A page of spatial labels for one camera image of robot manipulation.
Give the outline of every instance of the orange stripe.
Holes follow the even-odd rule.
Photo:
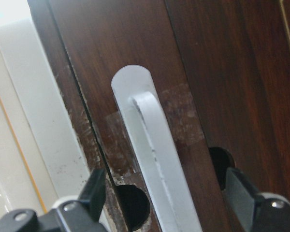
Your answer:
[[[16,143],[17,149],[18,149],[18,151],[19,151],[19,153],[20,153],[20,156],[21,156],[21,159],[23,160],[23,163],[24,163],[24,165],[25,165],[25,167],[26,167],[27,173],[28,173],[28,175],[29,175],[29,178],[30,178],[30,181],[31,181],[31,183],[32,183],[32,185],[33,185],[33,188],[34,188],[34,190],[35,190],[35,193],[37,194],[37,197],[38,197],[38,199],[39,199],[39,202],[40,202],[40,204],[41,204],[41,207],[42,207],[44,213],[47,213],[47,209],[46,209],[45,204],[44,204],[44,202],[43,202],[43,199],[42,199],[42,197],[41,197],[40,191],[39,191],[39,189],[38,189],[38,187],[37,187],[37,185],[36,185],[36,183],[35,183],[35,180],[34,180],[34,178],[33,178],[33,176],[32,176],[32,173],[31,173],[31,171],[30,171],[30,168],[29,168],[29,166],[28,166],[28,163],[27,163],[27,161],[26,161],[26,158],[25,158],[25,156],[24,156],[24,153],[23,153],[23,151],[22,151],[22,149],[21,149],[21,147],[20,147],[20,144],[19,144],[19,142],[18,142],[17,136],[16,136],[16,134],[15,134],[15,132],[14,132],[14,130],[13,130],[13,127],[12,127],[11,121],[10,121],[10,119],[9,119],[9,117],[8,117],[8,114],[6,113],[5,108],[4,108],[4,105],[3,105],[3,102],[2,102],[1,97],[0,97],[0,106],[1,106],[1,108],[2,108],[2,110],[3,110],[3,113],[4,113],[4,115],[5,115],[6,121],[8,122],[9,128],[10,128],[10,130],[11,130],[11,132],[12,132],[12,135],[13,135],[14,141],[15,141],[15,143]]]

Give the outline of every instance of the door handle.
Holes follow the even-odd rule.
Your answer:
[[[177,150],[150,72],[120,69],[111,83],[163,232],[201,232]]]

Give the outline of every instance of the black round hole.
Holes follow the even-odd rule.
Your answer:
[[[150,204],[146,194],[135,185],[117,186],[117,194],[129,231],[137,230],[149,216]]]
[[[211,155],[215,173],[221,190],[226,188],[227,168],[234,167],[234,159],[231,154],[221,147],[210,147],[209,154]]]

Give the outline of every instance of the brown wooden cabinet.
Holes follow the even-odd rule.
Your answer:
[[[127,227],[115,186],[147,194],[110,85],[129,64],[152,74],[204,232],[240,231],[208,147],[227,150],[262,191],[290,199],[290,1],[29,5],[88,164],[109,171],[117,231]],[[159,230],[151,209],[141,231]]]

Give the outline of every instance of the screw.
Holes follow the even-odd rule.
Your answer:
[[[27,217],[27,214],[26,214],[25,212],[21,212],[21,213],[17,214],[17,215],[14,217],[14,220],[15,220],[15,221],[22,221],[22,220],[24,220],[26,217]]]
[[[73,210],[75,207],[76,207],[75,202],[70,202],[70,203],[67,203],[66,205],[64,205],[63,210],[70,211],[70,210]]]
[[[285,206],[285,203],[281,200],[272,201],[272,207],[282,209]]]

